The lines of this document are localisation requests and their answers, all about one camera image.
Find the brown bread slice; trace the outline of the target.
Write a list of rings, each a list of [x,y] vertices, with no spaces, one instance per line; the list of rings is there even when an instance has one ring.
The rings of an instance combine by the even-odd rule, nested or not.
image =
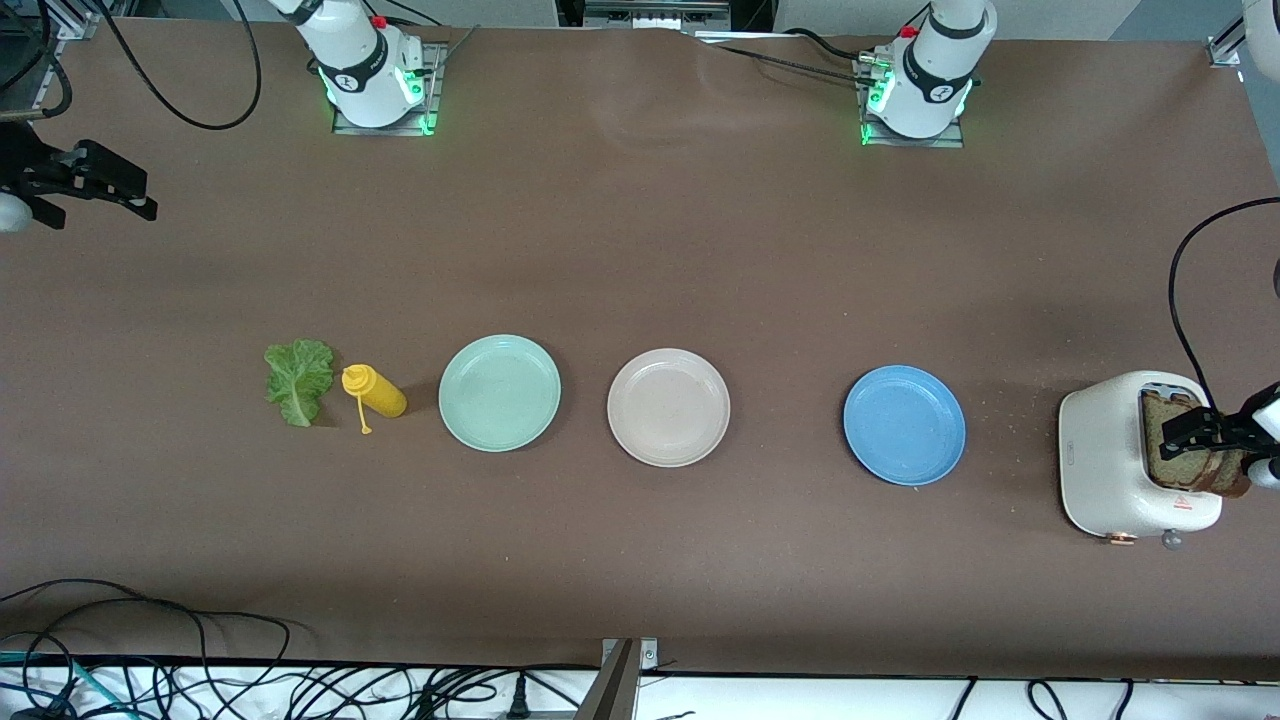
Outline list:
[[[1252,456],[1242,448],[1233,448],[1222,451],[1219,459],[1210,492],[1224,498],[1240,498],[1252,487],[1248,477]]]
[[[1165,460],[1160,454],[1164,447],[1164,423],[1199,406],[1201,402],[1185,392],[1174,392],[1171,396],[1161,395],[1157,389],[1140,392],[1146,470],[1155,484],[1169,489],[1222,495],[1228,482],[1220,479],[1221,455],[1196,451]]]

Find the green lettuce leaf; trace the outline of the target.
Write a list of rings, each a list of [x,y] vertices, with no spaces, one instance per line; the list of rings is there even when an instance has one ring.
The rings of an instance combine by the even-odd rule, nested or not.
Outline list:
[[[320,398],[334,382],[334,351],[320,340],[298,338],[270,345],[264,352],[269,366],[265,400],[275,405],[289,427],[311,427]]]

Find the yellow mustard squeeze bottle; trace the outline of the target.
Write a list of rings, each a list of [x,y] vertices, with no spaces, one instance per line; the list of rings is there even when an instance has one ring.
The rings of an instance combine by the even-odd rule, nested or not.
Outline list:
[[[408,407],[408,400],[403,391],[367,364],[346,366],[340,373],[340,383],[343,391],[356,400],[360,429],[364,436],[372,433],[366,418],[367,411],[374,411],[384,418],[398,418]]]

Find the blue plate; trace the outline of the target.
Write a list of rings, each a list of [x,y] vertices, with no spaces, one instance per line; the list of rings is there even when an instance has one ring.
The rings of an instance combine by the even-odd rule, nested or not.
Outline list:
[[[850,387],[841,411],[845,442],[874,477],[923,487],[946,478],[966,447],[966,423],[954,392],[909,365],[878,366]]]

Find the mint green plate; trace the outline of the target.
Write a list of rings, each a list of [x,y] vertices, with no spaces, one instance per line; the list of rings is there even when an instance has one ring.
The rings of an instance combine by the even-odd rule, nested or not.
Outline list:
[[[436,406],[462,445],[489,454],[522,448],[554,421],[562,382],[553,356],[517,334],[490,334],[445,365]]]

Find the beige plate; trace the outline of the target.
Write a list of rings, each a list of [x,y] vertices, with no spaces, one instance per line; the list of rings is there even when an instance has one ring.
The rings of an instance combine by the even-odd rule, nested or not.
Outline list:
[[[685,468],[710,455],[732,414],[728,386],[698,354],[654,348],[614,375],[607,420],[616,443],[653,468]]]

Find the white two-slot toaster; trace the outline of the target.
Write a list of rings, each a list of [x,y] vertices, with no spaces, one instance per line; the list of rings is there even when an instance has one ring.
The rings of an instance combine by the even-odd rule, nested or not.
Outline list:
[[[1112,546],[1158,538],[1176,550],[1220,519],[1222,500],[1152,482],[1146,391],[1204,401],[1196,380],[1167,372],[1129,372],[1068,395],[1059,407],[1060,495],[1070,523],[1088,536]]]

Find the aluminium table side rail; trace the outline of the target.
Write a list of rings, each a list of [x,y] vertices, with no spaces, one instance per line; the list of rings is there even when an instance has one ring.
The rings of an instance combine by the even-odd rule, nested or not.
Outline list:
[[[67,45],[91,38],[113,0],[0,0],[0,123],[32,120]]]

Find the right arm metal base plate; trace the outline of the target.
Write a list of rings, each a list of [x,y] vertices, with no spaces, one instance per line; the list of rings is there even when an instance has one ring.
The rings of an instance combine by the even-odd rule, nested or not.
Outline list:
[[[332,133],[339,136],[370,137],[430,137],[436,132],[442,90],[445,74],[448,44],[430,42],[424,45],[425,59],[422,69],[404,74],[410,95],[415,97],[408,113],[389,126],[364,128],[351,123],[337,105],[332,105]]]

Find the aluminium corner rail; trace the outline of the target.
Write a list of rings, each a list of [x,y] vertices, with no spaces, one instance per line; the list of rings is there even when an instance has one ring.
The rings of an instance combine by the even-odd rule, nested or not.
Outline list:
[[[1243,15],[1226,23],[1224,28],[1211,36],[1206,44],[1211,67],[1238,67],[1240,64],[1239,51],[1245,44],[1245,36]]]

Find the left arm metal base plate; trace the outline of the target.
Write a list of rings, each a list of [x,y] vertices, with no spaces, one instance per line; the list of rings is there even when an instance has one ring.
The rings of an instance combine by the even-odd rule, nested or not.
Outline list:
[[[964,145],[960,117],[973,81],[934,88],[947,97],[937,102],[908,77],[884,63],[858,64],[859,123],[864,146],[960,149]]]

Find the metal frame equipment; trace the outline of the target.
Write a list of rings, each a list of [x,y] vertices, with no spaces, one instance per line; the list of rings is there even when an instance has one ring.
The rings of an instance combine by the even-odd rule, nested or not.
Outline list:
[[[579,0],[582,27],[731,31],[730,0]]]

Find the metal table edge bracket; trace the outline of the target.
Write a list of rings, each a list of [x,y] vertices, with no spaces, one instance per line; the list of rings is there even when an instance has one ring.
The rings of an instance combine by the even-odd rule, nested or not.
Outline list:
[[[655,637],[603,641],[603,662],[591,685],[596,707],[590,720],[634,720],[643,674],[658,666],[659,646]]]

